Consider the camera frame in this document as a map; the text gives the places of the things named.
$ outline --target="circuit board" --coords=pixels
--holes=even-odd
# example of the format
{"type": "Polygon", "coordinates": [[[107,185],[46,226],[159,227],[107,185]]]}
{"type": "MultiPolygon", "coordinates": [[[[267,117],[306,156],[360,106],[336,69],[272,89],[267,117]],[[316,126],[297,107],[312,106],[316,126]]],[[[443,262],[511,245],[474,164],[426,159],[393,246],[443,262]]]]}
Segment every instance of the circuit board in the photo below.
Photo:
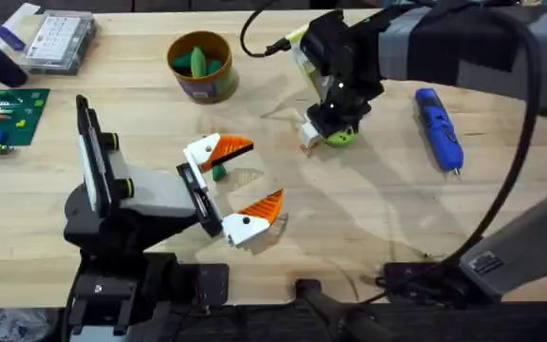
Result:
{"type": "Polygon", "coordinates": [[[0,110],[11,116],[0,120],[0,130],[9,135],[6,145],[30,145],[48,94],[49,89],[0,90],[0,110]]]}

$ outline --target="blue marker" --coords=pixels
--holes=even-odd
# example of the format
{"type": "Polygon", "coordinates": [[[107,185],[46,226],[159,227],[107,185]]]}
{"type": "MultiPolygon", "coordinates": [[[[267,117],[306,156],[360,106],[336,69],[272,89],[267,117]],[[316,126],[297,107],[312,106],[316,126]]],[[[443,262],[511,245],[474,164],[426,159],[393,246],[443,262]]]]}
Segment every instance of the blue marker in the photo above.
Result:
{"type": "Polygon", "coordinates": [[[0,24],[0,38],[16,51],[25,49],[25,43],[16,37],[8,28],[0,24]]]}
{"type": "Polygon", "coordinates": [[[453,124],[444,110],[441,99],[431,88],[421,88],[415,92],[419,107],[419,117],[424,132],[432,146],[438,165],[444,172],[453,170],[460,175],[463,167],[463,151],[453,124]]]}

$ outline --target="wooden table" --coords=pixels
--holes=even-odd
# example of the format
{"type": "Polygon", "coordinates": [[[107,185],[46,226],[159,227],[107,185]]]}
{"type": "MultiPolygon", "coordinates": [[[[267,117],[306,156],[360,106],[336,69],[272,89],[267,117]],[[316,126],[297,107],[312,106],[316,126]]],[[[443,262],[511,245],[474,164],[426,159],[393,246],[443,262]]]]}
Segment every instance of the wooden table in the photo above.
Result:
{"type": "MultiPolygon", "coordinates": [[[[266,12],[251,27],[249,46],[260,51],[320,13],[266,12]]],[[[355,22],[369,13],[347,11],[347,17],[355,22]]],[[[291,55],[251,59],[240,51],[237,37],[247,16],[100,14],[102,29],[77,77],[31,79],[27,87],[52,91],[32,146],[0,158],[0,307],[64,304],[79,261],[78,249],[63,240],[66,197],[82,181],[79,93],[97,110],[102,127],[120,134],[126,160],[139,166],[174,172],[183,146],[214,132],[255,142],[255,151],[229,162],[228,180],[211,184],[212,194],[227,215],[283,187],[285,220],[247,250],[208,238],[198,226],[153,248],[175,252],[184,262],[228,263],[230,303],[289,301],[299,277],[319,278],[338,299],[364,299],[378,292],[369,279],[385,262],[442,256],[464,241],[507,172],[523,103],[435,86],[465,153],[460,178],[437,171],[419,133],[411,97],[424,85],[417,83],[386,82],[357,142],[306,155],[297,128],[315,97],[291,55]],[[166,65],[172,42],[197,29],[222,34],[234,51],[240,85],[224,103],[192,103],[166,65]]],[[[24,23],[25,36],[38,20],[24,23]]],[[[519,184],[493,228],[546,195],[542,118],[519,184]]],[[[547,279],[507,299],[547,299],[547,279]]]]}

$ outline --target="clear plastic box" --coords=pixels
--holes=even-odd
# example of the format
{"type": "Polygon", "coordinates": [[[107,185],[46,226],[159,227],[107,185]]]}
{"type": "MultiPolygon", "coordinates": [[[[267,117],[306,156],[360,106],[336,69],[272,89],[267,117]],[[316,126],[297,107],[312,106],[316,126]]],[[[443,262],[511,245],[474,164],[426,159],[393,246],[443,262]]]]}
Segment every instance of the clear plastic box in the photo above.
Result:
{"type": "Polygon", "coordinates": [[[96,31],[90,12],[47,10],[20,65],[33,74],[76,75],[96,31]]]}

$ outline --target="cable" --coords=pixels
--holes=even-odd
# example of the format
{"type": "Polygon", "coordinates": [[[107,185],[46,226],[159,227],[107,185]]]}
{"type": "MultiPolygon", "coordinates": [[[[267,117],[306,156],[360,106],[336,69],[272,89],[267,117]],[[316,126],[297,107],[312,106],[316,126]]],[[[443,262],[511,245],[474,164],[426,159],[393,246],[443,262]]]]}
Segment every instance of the cable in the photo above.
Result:
{"type": "Polygon", "coordinates": [[[71,283],[71,288],[68,291],[66,296],[65,310],[63,311],[63,321],[61,322],[61,342],[67,342],[69,340],[69,331],[68,331],[68,319],[71,315],[71,307],[73,306],[73,292],[75,292],[75,286],[77,286],[77,280],[80,277],[80,274],[84,271],[85,266],[89,256],[84,256],[80,251],[81,261],[80,265],[77,267],[75,276],[73,277],[73,282],[71,283]]]}
{"type": "Polygon", "coordinates": [[[291,49],[291,42],[289,42],[289,40],[286,38],[280,38],[277,42],[268,46],[263,53],[251,52],[250,50],[248,50],[248,48],[246,47],[246,43],[244,42],[246,30],[248,30],[248,27],[251,25],[254,19],[256,19],[256,17],[261,14],[264,9],[271,6],[276,1],[277,0],[266,0],[261,6],[256,8],[255,11],[251,13],[251,15],[248,17],[248,19],[244,23],[244,26],[242,26],[242,31],[239,33],[239,43],[242,46],[242,49],[247,55],[253,58],[265,58],[277,53],[280,50],[288,51],[291,49]]]}
{"type": "Polygon", "coordinates": [[[381,299],[388,294],[399,290],[407,283],[417,278],[441,269],[443,266],[451,265],[455,262],[458,262],[465,252],[467,252],[470,248],[472,248],[480,241],[482,234],[484,233],[484,231],[486,231],[497,213],[500,211],[500,208],[507,200],[510,192],[512,191],[514,185],[519,178],[520,170],[522,169],[522,166],[524,165],[524,162],[527,158],[527,153],[531,145],[531,138],[533,137],[533,132],[535,130],[536,122],[538,120],[539,93],[541,91],[541,56],[539,53],[538,42],[533,33],[526,26],[524,26],[516,19],[501,12],[489,11],[489,13],[498,25],[503,26],[505,29],[511,31],[514,35],[520,38],[524,46],[527,59],[526,109],[517,151],[514,155],[514,159],[512,160],[512,164],[510,165],[508,174],[506,175],[498,194],[493,200],[493,203],[491,203],[489,210],[482,218],[481,223],[479,223],[476,230],[470,235],[465,243],[457,249],[457,251],[445,258],[440,263],[432,265],[422,272],[403,279],[402,281],[394,284],[392,287],[385,289],[381,294],[359,302],[358,305],[372,303],[375,300],[381,299]]]}

